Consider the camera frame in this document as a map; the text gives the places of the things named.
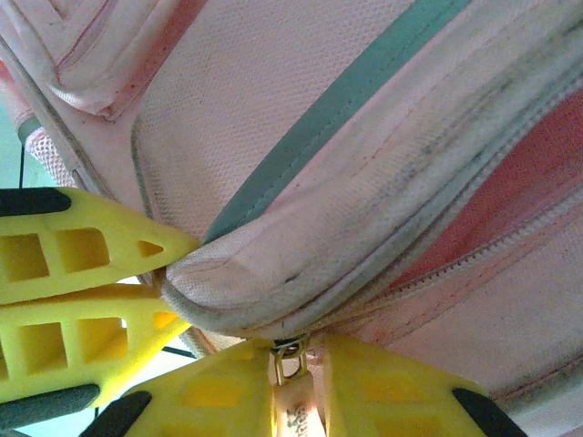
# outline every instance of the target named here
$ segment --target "dark stain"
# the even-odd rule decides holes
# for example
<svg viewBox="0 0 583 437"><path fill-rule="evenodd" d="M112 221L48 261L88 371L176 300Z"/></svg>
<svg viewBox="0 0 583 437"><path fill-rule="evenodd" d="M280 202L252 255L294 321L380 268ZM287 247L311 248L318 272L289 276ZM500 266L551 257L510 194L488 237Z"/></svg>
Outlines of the dark stain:
<svg viewBox="0 0 583 437"><path fill-rule="evenodd" d="M504 84L500 86L500 92L506 91L506 89L512 84L512 78L509 78Z"/></svg>
<svg viewBox="0 0 583 437"><path fill-rule="evenodd" d="M417 169L411 168L409 171L407 171L406 179L407 179L407 181L410 181L410 180L413 180L416 176L417 176Z"/></svg>
<svg viewBox="0 0 583 437"><path fill-rule="evenodd" d="M296 273L295 275L290 276L288 279L286 279L283 283L284 284L289 284L293 280L298 279L299 276L300 276L300 273Z"/></svg>
<svg viewBox="0 0 583 437"><path fill-rule="evenodd" d="M562 36L567 36L568 34L575 32L576 30L578 30L582 26L583 26L583 18L578 20L574 25L572 25L572 26L568 27L566 30L564 30L562 33Z"/></svg>

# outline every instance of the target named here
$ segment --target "yellow grid plastic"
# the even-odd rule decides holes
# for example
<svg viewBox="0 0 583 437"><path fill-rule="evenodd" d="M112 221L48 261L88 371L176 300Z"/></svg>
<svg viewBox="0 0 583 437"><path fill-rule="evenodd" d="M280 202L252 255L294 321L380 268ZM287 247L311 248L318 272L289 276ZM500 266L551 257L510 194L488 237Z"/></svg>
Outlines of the yellow grid plastic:
<svg viewBox="0 0 583 437"><path fill-rule="evenodd" d="M89 383L108 403L188 326L144 285L0 306L0 403Z"/></svg>
<svg viewBox="0 0 583 437"><path fill-rule="evenodd" d="M199 246L118 203L74 188L62 212L0 218L0 304L114 283L166 266Z"/></svg>
<svg viewBox="0 0 583 437"><path fill-rule="evenodd" d="M152 400L125 437L272 437L271 346L245 341L134 387Z"/></svg>
<svg viewBox="0 0 583 437"><path fill-rule="evenodd" d="M348 337L324 355L328 437L484 437L452 394L471 381Z"/></svg>

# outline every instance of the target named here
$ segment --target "stitching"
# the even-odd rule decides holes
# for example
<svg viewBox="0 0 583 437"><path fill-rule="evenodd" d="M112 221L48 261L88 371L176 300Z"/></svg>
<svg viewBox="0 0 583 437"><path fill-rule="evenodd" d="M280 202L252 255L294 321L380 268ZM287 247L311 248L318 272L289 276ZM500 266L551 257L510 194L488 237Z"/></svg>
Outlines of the stitching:
<svg viewBox="0 0 583 437"><path fill-rule="evenodd" d="M527 239L526 241L518 243L518 246L511 249L511 251L509 253L507 253L504 257L498 259L494 264L487 267L487 273L494 273L494 276L496 276L496 275L502 273L502 271L507 269L506 268L506 269L503 269L502 271L496 271L500 267L501 264L504 264L504 263L508 262L509 260L511 260L512 258L515 258L515 260L512 262L512 265L514 265L517 262L519 262L521 259L526 257L527 255L529 255L533 250L536 250L541 245L545 244L548 241L548 239L552 238L554 235L556 235L562 229L565 229L568 226L570 226L573 219L576 219L576 218L569 219L569 217L572 214L577 214L577 212L576 212L577 210L578 210L578 208L576 208L575 210L571 210L571 211L569 211L569 213L567 215L562 217L563 219L566 219L568 221L567 224L564 223L563 220L560 220L559 222L555 222L552 225L550 225L549 228L542 229L540 231L540 234L532 236L532 239ZM478 287L482 287L494 278L494 276L492 276L490 278L486 278L486 281L482 282L479 279L481 279L481 277L483 277L483 276L484 276L484 272L482 272L482 274L480 276L473 278L473 279L470 279L463 287L456 287L455 291L450 293L447 297L440 299L440 301L437 302L433 308L427 309L424 312L422 312L421 314L415 316L413 319L411 319L407 323L405 323L405 325L402 325L396 329L390 330L389 332L384 334L384 337L386 339L390 339L397 332L401 332L400 337L394 338L391 340L391 341L397 341L401 338L404 338L404 336L408 335L411 332L410 330L408 330L408 328L410 328L412 325L416 325L416 328L418 329L418 328L426 325L427 323L430 323L431 321L435 320L436 318L442 316L447 311L450 311L453 307L455 307L459 303L465 301L466 299L468 299L470 296L472 296L476 292L476 288L473 288L472 290L468 290L468 286L471 283L474 282L474 285L478 285ZM374 315L370 315L370 316L366 317L366 320L367 320L366 322L367 323L372 322L374 320L374 317L375 317Z"/></svg>
<svg viewBox="0 0 583 437"><path fill-rule="evenodd" d="M526 15L528 12L530 12L532 9L533 9L533 7L530 7L530 8L528 8L526 11L524 11L522 14L518 15L518 16L517 16L515 19L513 19L513 20L512 20L510 23L508 23L508 25L507 25L507 26L504 28L504 30L508 29L508 28L509 28L509 27L510 27L512 24L514 24L514 23L515 23L516 21L518 21L520 18L524 17L524 16L525 16L525 15ZM486 41L483 43L483 46L484 46L484 45L487 45L487 44L488 44L490 41L492 41L493 39L497 38L497 37L499 36L500 32L498 32L496 35L494 35L494 36L491 36L490 38L488 38L488 39L487 39L487 40L486 40ZM470 54L468 54L468 57L466 57L466 58L462 59L462 60L460 61L460 64L463 64L464 62L466 62L466 61L467 61L467 59L468 59L470 56L473 56L473 55L474 55L474 54L475 54L477 51L479 51L479 49L480 49L480 48L481 48L481 47L477 48L475 51L473 51L473 52L471 52ZM515 70L515 69L513 69L513 70L511 71L511 73L509 74L509 76L510 76L510 77L513 77L513 75L515 75L515 74L516 74L517 72L519 72L519 71L521 71L521 70L520 70L520 69L518 69L518 70ZM432 86L432 88L429 90L429 93L431 93L431 92L432 92L433 90L435 90L435 89L436 89L436 88L437 88L439 85L441 85L441 83L443 83L443 82L444 82L444 81L445 81L445 80L446 80L448 77L450 77L450 76L451 76L451 75L452 75L454 72L455 72L454 70L453 70L453 71L451 71L451 72L449 72L449 73L448 73L446 76L444 76L444 78L443 78L441 81L439 81L439 82L438 82L438 83L436 83L434 86ZM422 98L422 99L419 101L419 103L421 103L421 102L424 102L426 99L427 99L427 96L424 96L424 97L423 97L423 98ZM410 114L411 114L413 111L414 111L414 109L411 109L410 111L408 111L408 113L407 113L407 115L405 116L405 118L404 118L404 119L407 119L407 117L408 117L408 116L409 116L409 115L410 115ZM462 113L460 117L465 117L465 116L467 116L468 114L470 114L471 112L472 112L472 109L470 108L470 109L466 110L464 113ZM525 124L524 124L524 125L523 125L523 126L520 128L520 129L519 129L519 130L523 130L523 129L525 129L525 127L528 127L528 123L525 123ZM386 304L384 304L382 307L379 307L379 308L376 308L376 309L374 309L374 310L371 310L371 313L375 313L375 312L377 312L378 310L382 310L382 309L384 309L386 306L389 306L389 305L391 305L391 303L392 303L392 302L393 302L393 300L391 300L389 303L386 303ZM333 322L332 322L332 324L336 324L336 323L345 323L345 322L347 322L347 321L349 321L349 320L359 320L360 318L364 318L364 317L367 317L369 321L373 320L373 318L374 318L374 316L368 316L368 315L359 315L359 316L355 316L355 317L348 317L348 318L346 318L346 319L343 319L343 320L342 320L342 319L340 319L340 320L335 320L335 321L333 321Z"/></svg>
<svg viewBox="0 0 583 437"><path fill-rule="evenodd" d="M101 13L103 13L103 11L110 5L111 5L111 3L109 3L109 0L106 0L103 3L103 5L101 5L99 7L99 9L97 9L97 10L92 9L92 11L93 11L92 13L94 14L93 18L91 18L88 22L85 22L85 21L83 22L83 31L81 31L81 33L78 35L78 37L75 39L75 41L72 44L68 45L68 47L66 49L61 49L62 51L66 50L66 52L60 56L60 60L55 64L56 70L59 70L61 67L64 66L64 64L66 64L67 60L73 55L73 52L75 52L75 49L78 47L81 39L87 33L87 30L89 29L89 27L91 27L99 19L99 16L101 15ZM56 13L61 18L61 23L64 25L64 27L66 26L67 22L71 21L72 15L70 15L68 18L63 18L58 11L56 11Z"/></svg>
<svg viewBox="0 0 583 437"><path fill-rule="evenodd" d="M569 376L572 375L575 373L581 363L583 363L583 355L572 359L560 368L539 374L534 379L519 384L517 387L515 387L514 390L502 393L493 393L492 397L496 398L498 401L519 401L522 396L528 395L532 390L541 388L541 385L543 384L552 383L568 372L570 372Z"/></svg>
<svg viewBox="0 0 583 437"><path fill-rule="evenodd" d="M334 121L336 119L338 119L339 116L341 116L354 102L354 100L361 96L364 91L368 90L368 88L370 87L370 85L372 84L373 81L375 81L376 79L379 78L379 76L388 68L390 68L393 63L394 60L399 57L405 50L407 50L412 44L414 44L415 41L417 41L417 39L419 38L419 36L421 36L421 34L423 34L429 27L431 27L437 20L439 20L439 18L441 18L446 12L448 12L452 6L454 5L454 3L456 2L456 0L452 0L446 7L445 9L439 13L430 23L428 23L423 29L421 29L421 31L419 33L417 33L417 35L415 35L413 37L413 39L411 39L411 41L409 42L409 44L405 47L403 47L403 49L401 51L399 51L399 53L397 53L396 55L394 55L391 60L389 60L388 64L386 64L384 67L382 67L381 69L379 69L379 71L376 73L375 76L371 77L369 79L369 81L367 82L367 84L365 86L363 86L361 88L360 91L358 91L357 93L355 93L353 95L353 97L348 101L348 103L346 103L337 113L336 115L334 115L332 117L332 119L325 125L322 127L322 129L320 130L320 132L318 132L318 134L316 134L316 136L312 139L312 141L310 141L310 143L308 143L300 152L300 154L298 154L296 156L296 158L290 163L290 165L288 165L280 174L280 176L275 179L271 185L265 190L265 192L261 195L261 197L259 197L257 199L257 201L255 202L255 204L253 206L250 207L250 209L247 211L247 213L245 214L245 216L243 216L243 218L241 218L240 220L238 220L236 227L242 225L246 220L247 217L255 210L257 209L257 207L259 206L259 204L261 203L261 201L266 198L275 188L275 185L282 180L290 171L290 169L293 167L293 165L306 153L306 151L316 142L316 140L322 136L323 132L330 127Z"/></svg>

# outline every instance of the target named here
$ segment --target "zipper tab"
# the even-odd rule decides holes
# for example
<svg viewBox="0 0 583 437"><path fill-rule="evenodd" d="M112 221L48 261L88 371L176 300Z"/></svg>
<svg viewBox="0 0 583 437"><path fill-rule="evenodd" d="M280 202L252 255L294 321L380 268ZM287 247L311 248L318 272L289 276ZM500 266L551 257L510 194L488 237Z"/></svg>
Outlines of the zipper tab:
<svg viewBox="0 0 583 437"><path fill-rule="evenodd" d="M277 437L325 437L316 404L313 377L308 371L308 337L287 341L274 355L276 385L273 387ZM284 362L297 360L297 370L286 375Z"/></svg>

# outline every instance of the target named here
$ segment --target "pink fabric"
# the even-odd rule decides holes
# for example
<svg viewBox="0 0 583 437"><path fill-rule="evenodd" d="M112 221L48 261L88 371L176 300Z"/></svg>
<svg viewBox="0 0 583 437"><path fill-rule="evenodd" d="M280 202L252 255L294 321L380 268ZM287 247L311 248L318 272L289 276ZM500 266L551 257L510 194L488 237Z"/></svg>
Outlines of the pink fabric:
<svg viewBox="0 0 583 437"><path fill-rule="evenodd" d="M180 2L158 41L151 48L142 67L119 91L116 100L101 111L106 118L115 117L136 97L138 90L143 89L150 82L206 3L207 0L182 0Z"/></svg>
<svg viewBox="0 0 583 437"><path fill-rule="evenodd" d="M508 155L455 221L390 288L502 236L583 182L583 90L546 116Z"/></svg>
<svg viewBox="0 0 583 437"><path fill-rule="evenodd" d="M4 106L8 118L15 127L19 127L34 115L15 80L0 59L0 102Z"/></svg>
<svg viewBox="0 0 583 437"><path fill-rule="evenodd" d="M396 300L378 310L367 311L362 316L334 325L329 331L352 334L360 340L389 347L467 300L476 290L487 286L500 272L548 244L564 229L573 226L573 223L581 222L582 217L583 207L573 208L541 231L522 239L516 245L500 250L485 261L477 262L463 272L452 275L430 288L422 289L411 299Z"/></svg>

